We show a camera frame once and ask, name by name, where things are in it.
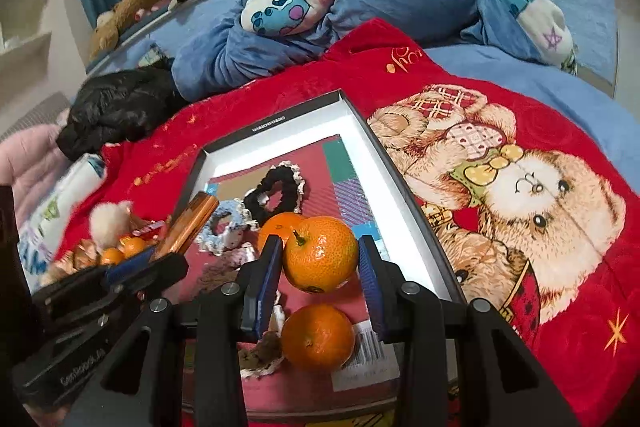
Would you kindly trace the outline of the brown knit scrunchie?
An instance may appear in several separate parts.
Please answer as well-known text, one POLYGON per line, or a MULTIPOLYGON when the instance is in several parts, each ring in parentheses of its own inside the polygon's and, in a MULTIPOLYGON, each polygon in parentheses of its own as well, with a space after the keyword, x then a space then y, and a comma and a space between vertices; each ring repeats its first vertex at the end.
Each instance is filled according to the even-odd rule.
POLYGON ((284 360, 281 333, 285 319, 284 309, 275 305, 262 339, 255 346, 238 351, 242 379, 259 379, 277 372, 284 360))

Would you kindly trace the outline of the pink quilt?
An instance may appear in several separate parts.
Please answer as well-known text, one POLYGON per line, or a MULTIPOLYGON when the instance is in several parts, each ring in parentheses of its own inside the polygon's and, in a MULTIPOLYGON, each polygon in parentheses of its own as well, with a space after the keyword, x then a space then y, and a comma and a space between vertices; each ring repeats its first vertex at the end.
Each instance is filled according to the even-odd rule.
POLYGON ((54 124, 37 124, 17 131, 0 144, 1 184, 12 186, 17 228, 70 168, 70 161, 56 144, 69 113, 66 108, 54 124))

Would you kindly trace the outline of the cream pompom plush scrunchie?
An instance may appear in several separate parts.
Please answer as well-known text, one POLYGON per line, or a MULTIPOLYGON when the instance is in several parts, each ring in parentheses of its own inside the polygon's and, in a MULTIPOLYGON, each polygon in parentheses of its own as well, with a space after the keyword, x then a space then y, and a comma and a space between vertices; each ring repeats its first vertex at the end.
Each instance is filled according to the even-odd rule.
POLYGON ((119 239, 130 233, 131 208, 130 200, 122 200, 121 202, 101 202, 91 210, 90 237, 100 253, 105 249, 117 247, 119 239))

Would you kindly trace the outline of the black white-trim scrunchie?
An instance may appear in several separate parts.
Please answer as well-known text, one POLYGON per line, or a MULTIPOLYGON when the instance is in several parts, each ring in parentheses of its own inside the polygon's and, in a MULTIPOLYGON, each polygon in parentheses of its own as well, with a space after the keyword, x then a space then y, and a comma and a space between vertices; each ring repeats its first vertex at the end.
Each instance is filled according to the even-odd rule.
POLYGON ((299 165, 289 160, 271 166, 257 186, 243 198, 245 208, 258 225, 281 213, 302 213, 306 181, 299 165))

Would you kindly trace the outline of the blue fleece blanket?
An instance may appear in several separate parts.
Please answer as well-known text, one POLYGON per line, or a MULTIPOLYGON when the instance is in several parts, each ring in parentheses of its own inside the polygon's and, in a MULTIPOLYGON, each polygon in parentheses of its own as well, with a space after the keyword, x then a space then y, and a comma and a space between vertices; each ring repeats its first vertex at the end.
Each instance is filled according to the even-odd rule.
POLYGON ((242 28, 238 3, 178 49, 171 76, 189 102, 317 60, 360 24, 380 18, 421 46, 461 39, 521 60, 544 58, 506 0, 334 0, 311 30, 263 37, 242 28))

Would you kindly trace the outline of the large front mandarin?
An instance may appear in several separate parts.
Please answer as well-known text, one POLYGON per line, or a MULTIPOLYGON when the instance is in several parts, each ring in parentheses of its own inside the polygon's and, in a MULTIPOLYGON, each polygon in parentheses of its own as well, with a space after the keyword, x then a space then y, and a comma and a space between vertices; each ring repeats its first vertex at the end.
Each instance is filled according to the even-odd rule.
POLYGON ((300 291, 329 294, 344 286, 358 265, 358 242, 352 229, 330 216, 306 218, 292 228, 282 267, 300 291))

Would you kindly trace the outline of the red candy packet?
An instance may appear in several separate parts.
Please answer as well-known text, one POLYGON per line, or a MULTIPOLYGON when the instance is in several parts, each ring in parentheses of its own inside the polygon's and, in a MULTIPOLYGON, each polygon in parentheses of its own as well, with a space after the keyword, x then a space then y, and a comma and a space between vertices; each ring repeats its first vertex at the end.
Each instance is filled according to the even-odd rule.
POLYGON ((139 237, 145 242, 159 241, 166 234, 167 223, 164 220, 150 221, 131 231, 132 237, 139 237))

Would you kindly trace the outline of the pink crochet scrunchie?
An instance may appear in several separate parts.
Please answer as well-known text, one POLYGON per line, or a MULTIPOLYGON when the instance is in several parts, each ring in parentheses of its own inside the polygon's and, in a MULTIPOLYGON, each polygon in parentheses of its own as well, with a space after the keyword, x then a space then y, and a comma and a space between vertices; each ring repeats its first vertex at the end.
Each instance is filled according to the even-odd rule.
POLYGON ((225 251, 213 261, 205 263, 196 279, 196 291, 210 293, 225 283, 234 282, 242 265, 255 259, 256 251, 251 243, 244 243, 232 251, 225 251))

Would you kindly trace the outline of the brown wooden comb box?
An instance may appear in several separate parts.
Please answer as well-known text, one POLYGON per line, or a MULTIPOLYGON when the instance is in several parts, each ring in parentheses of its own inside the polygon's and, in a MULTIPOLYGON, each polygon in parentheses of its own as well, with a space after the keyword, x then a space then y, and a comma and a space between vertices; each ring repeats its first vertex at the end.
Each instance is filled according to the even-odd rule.
POLYGON ((152 260, 156 261, 169 254, 184 255, 218 206, 219 200, 215 196, 198 192, 158 244, 152 260))

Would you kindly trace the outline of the black shallow box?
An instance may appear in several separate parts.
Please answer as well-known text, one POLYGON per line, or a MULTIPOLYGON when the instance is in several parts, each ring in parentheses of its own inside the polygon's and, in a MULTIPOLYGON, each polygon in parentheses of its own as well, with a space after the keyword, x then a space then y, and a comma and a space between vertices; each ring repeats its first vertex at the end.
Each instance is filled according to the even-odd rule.
MULTIPOLYGON (((383 259, 442 300, 464 303, 431 227, 384 147, 341 91, 298 104, 203 146, 175 213, 199 191, 242 198, 282 161, 304 180, 305 217, 341 219, 369 235, 383 259)), ((400 347, 380 343, 358 282, 318 298, 341 309, 356 329, 355 358, 333 376, 312 377, 284 362, 276 373, 244 381, 250 421, 304 423, 390 409, 397 395, 400 347)))

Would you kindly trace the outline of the black puffer jacket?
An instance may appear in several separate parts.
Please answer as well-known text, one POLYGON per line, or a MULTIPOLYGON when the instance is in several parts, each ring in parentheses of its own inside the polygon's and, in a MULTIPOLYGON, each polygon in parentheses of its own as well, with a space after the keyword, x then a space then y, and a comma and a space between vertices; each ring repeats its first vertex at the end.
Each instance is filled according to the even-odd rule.
POLYGON ((71 161, 107 143, 139 141, 186 106, 171 76, 171 61, 87 79, 56 139, 71 161))

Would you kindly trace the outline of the blue crochet scrunchie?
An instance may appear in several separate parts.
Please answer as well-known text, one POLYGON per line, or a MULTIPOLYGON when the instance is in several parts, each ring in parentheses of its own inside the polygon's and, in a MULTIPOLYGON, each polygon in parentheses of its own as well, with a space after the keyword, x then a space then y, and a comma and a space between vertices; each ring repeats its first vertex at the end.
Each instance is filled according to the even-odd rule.
POLYGON ((246 232, 257 230, 258 222, 241 199, 222 200, 196 236, 195 244, 200 251, 219 257, 240 247, 246 232))

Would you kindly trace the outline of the white wall shelf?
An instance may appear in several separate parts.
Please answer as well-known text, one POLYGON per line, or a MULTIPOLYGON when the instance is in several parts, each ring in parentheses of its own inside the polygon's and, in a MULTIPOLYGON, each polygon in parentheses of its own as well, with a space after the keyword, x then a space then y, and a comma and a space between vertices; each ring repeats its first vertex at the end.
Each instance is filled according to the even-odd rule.
POLYGON ((49 44, 42 27, 49 0, 1 0, 1 70, 23 63, 49 44))

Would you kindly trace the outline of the red bear blanket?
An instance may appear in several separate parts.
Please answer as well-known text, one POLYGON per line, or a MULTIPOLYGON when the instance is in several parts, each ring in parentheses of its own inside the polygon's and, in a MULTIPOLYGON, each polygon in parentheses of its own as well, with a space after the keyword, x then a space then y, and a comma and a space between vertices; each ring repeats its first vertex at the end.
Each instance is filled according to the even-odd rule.
POLYGON ((400 30, 364 23, 319 60, 181 109, 138 142, 111 139, 102 184, 74 210, 129 199, 175 208, 198 149, 299 103, 342 91, 390 156, 466 298, 493 303, 584 426, 639 421, 639 195, 586 131, 593 117, 631 155, 639 130, 580 103, 579 115, 493 83, 465 60, 438 65, 400 30))

